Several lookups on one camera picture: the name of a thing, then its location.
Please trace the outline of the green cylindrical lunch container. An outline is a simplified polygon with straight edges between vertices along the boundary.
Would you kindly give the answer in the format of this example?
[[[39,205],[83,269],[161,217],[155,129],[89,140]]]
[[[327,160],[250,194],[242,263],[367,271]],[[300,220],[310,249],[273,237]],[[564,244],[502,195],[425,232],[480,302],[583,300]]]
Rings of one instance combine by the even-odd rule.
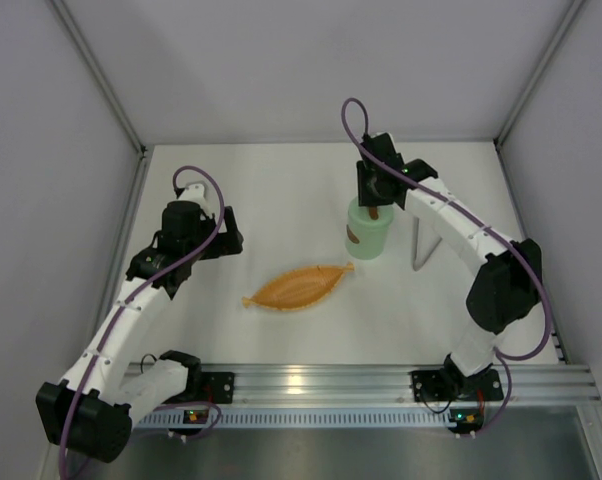
[[[357,222],[350,219],[346,226],[345,245],[348,253],[359,260],[379,257],[386,245],[390,226],[383,222]]]

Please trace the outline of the green lid with wooden handle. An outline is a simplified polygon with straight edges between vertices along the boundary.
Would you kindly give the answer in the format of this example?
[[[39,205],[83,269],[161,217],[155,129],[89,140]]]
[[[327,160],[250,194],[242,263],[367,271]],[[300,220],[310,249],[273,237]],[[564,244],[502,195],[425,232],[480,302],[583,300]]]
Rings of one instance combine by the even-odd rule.
[[[349,203],[347,227],[359,239],[367,235],[386,233],[393,220],[394,209],[392,206],[379,206],[377,218],[373,219],[370,216],[369,207],[360,206],[357,197],[354,197]]]

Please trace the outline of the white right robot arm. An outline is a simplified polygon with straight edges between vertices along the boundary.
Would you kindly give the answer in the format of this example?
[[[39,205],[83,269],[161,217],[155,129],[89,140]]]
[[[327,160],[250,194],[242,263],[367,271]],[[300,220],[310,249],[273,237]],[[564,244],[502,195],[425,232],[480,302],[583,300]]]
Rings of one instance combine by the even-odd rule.
[[[424,401],[473,393],[501,357],[501,336],[512,323],[548,304],[542,252],[532,239],[515,241],[494,230],[460,202],[422,159],[405,162],[388,133],[364,134],[357,148],[357,204],[365,210],[399,206],[430,227],[466,265],[474,280],[465,306],[471,325],[449,353],[434,391]]]

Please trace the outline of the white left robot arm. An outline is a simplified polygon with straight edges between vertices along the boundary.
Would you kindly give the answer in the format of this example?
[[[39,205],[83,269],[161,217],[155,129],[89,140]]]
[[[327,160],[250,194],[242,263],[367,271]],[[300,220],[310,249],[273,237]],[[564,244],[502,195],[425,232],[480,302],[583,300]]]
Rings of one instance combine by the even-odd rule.
[[[195,201],[162,212],[151,244],[131,260],[120,294],[88,348],[58,383],[44,383],[35,403],[50,443],[110,463],[133,428],[162,404],[212,400],[198,357],[169,350],[135,379],[124,379],[136,349],[201,260],[238,255],[243,237],[231,207],[225,228]]]

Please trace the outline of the metal serving tongs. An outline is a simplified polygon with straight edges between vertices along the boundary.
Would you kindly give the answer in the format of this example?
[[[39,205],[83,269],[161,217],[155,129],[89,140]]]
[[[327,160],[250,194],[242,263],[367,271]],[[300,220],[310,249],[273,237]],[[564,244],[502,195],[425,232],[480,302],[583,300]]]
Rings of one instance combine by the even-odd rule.
[[[411,265],[415,272],[426,265],[441,242],[441,236],[432,227],[417,217],[413,218]]]

